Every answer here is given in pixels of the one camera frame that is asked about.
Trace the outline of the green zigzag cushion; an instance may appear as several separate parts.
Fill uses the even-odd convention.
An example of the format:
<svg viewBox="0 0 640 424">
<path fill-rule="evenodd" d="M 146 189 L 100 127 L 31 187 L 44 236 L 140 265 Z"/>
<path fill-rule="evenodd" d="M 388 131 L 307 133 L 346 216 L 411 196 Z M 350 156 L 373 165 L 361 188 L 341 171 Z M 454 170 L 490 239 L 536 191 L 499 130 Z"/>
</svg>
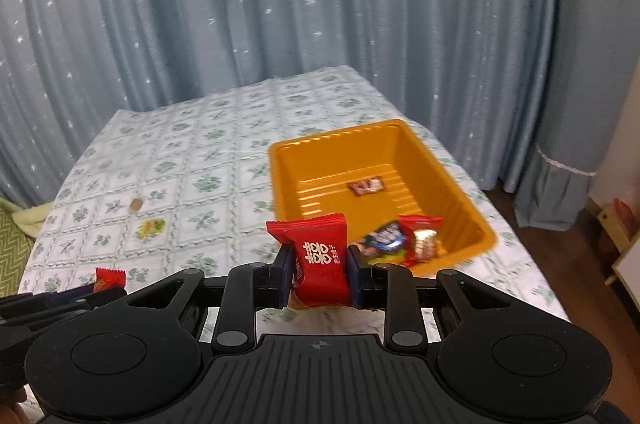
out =
<svg viewBox="0 0 640 424">
<path fill-rule="evenodd" d="M 13 219 L 13 206 L 5 199 L 0 207 L 0 295 L 18 292 L 34 241 Z"/>
</svg>

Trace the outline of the blue star curtain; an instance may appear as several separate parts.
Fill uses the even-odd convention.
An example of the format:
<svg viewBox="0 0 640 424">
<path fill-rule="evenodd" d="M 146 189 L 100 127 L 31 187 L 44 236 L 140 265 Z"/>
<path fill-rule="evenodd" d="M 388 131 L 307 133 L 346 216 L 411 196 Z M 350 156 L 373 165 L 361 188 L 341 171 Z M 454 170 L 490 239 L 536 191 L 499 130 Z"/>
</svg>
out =
<svg viewBox="0 0 640 424">
<path fill-rule="evenodd" d="M 1 0 L 1 194 L 49 202 L 119 110 L 347 65 L 565 230 L 638 62 L 639 0 Z"/>
</svg>

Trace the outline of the white cabinet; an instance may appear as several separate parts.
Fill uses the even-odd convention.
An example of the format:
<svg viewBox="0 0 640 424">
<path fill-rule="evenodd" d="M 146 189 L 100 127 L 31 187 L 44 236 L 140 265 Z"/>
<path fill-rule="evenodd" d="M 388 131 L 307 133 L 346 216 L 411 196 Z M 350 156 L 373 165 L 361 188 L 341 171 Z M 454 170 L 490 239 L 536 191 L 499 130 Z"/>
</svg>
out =
<svg viewBox="0 0 640 424">
<path fill-rule="evenodd" d="M 614 199 L 598 214 L 603 236 L 616 255 L 612 270 L 636 305 L 639 305 L 639 218 L 621 199 Z"/>
</svg>

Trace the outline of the small red candy packet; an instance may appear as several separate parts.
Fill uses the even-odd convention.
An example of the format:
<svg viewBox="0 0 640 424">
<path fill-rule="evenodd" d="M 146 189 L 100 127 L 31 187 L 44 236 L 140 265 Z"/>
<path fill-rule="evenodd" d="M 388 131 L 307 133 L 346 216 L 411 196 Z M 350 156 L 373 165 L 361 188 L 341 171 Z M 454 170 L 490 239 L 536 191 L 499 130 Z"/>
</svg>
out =
<svg viewBox="0 0 640 424">
<path fill-rule="evenodd" d="M 93 283 L 94 292 L 106 291 L 110 288 L 125 288 L 126 272 L 116 269 L 96 268 L 96 280 Z"/>
</svg>

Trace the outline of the dark chocolate bar wrapper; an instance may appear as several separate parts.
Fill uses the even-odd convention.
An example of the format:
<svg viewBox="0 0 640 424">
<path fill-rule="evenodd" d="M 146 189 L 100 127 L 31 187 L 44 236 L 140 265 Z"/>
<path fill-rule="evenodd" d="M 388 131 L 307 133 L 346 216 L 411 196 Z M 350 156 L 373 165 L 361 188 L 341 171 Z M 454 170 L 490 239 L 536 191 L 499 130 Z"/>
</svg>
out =
<svg viewBox="0 0 640 424">
<path fill-rule="evenodd" d="M 397 220 L 369 232 L 355 245 L 367 263 L 398 262 L 404 259 L 406 237 Z"/>
</svg>

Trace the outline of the small brown candy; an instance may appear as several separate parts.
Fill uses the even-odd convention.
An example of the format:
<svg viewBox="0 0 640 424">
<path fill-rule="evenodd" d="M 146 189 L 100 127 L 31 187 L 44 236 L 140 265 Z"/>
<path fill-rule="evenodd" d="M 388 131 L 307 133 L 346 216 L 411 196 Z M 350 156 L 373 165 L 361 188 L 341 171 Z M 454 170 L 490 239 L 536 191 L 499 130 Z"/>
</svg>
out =
<svg viewBox="0 0 640 424">
<path fill-rule="evenodd" d="M 136 213 L 137 211 L 139 211 L 143 206 L 143 201 L 142 199 L 133 199 L 129 205 L 129 208 L 131 211 L 133 211 L 134 213 Z"/>
</svg>

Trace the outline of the orange plastic tray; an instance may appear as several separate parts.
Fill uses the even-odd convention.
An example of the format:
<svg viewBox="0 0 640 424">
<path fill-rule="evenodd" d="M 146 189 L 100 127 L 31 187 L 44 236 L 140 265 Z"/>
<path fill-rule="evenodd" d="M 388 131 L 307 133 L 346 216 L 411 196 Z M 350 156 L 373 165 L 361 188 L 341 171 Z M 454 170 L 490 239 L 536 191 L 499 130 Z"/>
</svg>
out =
<svg viewBox="0 0 640 424">
<path fill-rule="evenodd" d="M 392 119 L 282 141 L 269 147 L 273 206 L 279 220 L 341 213 L 355 242 L 401 215 L 442 217 L 438 252 L 411 268 L 433 277 L 490 251 L 497 236 L 450 171 L 405 121 Z M 356 196 L 347 183 L 381 177 L 384 192 Z"/>
</svg>

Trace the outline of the red gold snack packet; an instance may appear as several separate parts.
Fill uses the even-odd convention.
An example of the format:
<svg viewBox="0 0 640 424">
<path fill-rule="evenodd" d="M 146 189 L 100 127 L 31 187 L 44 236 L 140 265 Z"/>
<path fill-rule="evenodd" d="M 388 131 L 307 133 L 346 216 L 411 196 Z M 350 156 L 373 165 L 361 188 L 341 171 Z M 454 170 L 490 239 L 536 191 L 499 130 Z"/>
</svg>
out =
<svg viewBox="0 0 640 424">
<path fill-rule="evenodd" d="M 405 236 L 405 265 L 416 266 L 429 262 L 438 252 L 438 230 L 444 219 L 424 215 L 403 215 L 399 217 L 400 231 Z"/>
</svg>

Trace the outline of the yellow green candy packet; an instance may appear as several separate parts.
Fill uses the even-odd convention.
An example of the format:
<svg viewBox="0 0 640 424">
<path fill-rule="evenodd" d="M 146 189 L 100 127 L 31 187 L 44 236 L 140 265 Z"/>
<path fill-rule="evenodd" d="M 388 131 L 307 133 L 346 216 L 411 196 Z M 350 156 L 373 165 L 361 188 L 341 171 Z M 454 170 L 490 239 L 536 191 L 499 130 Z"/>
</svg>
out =
<svg viewBox="0 0 640 424">
<path fill-rule="evenodd" d="M 166 221 L 163 218 L 153 218 L 142 221 L 137 228 L 136 238 L 141 242 L 155 239 L 162 235 L 166 228 Z"/>
</svg>

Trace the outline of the floral white tablecloth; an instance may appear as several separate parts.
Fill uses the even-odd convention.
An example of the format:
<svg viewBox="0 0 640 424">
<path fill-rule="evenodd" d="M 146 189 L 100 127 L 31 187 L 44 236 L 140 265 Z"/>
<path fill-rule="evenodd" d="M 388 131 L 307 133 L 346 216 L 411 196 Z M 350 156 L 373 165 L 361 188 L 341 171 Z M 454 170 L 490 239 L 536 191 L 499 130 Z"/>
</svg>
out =
<svg viewBox="0 0 640 424">
<path fill-rule="evenodd" d="M 225 275 L 244 262 L 270 262 L 278 244 L 269 147 L 338 128 L 402 119 L 452 173 L 495 231 L 497 244 L 462 261 L 463 272 L 568 320 L 533 257 L 486 195 L 433 133 L 402 116 L 346 66 L 213 93 L 149 113 L 118 111 L 58 191 L 37 237 L 20 292 L 85 285 L 94 267 L 126 272 L 128 292 L 198 268 Z M 129 205 L 142 199 L 134 213 Z M 162 235 L 141 242 L 142 221 L 163 218 Z M 382 312 L 343 308 L 266 309 L 258 335 L 378 333 Z"/>
</svg>

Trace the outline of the dark red snack packet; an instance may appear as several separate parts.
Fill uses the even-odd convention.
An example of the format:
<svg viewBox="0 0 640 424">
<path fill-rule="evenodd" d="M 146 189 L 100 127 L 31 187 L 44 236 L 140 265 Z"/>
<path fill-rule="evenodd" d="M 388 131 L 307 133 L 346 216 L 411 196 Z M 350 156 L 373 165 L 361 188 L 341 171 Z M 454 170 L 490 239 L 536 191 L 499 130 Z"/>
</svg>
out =
<svg viewBox="0 0 640 424">
<path fill-rule="evenodd" d="M 356 196 L 365 196 L 384 192 L 386 185 L 381 177 L 369 177 L 349 182 L 347 188 Z"/>
</svg>

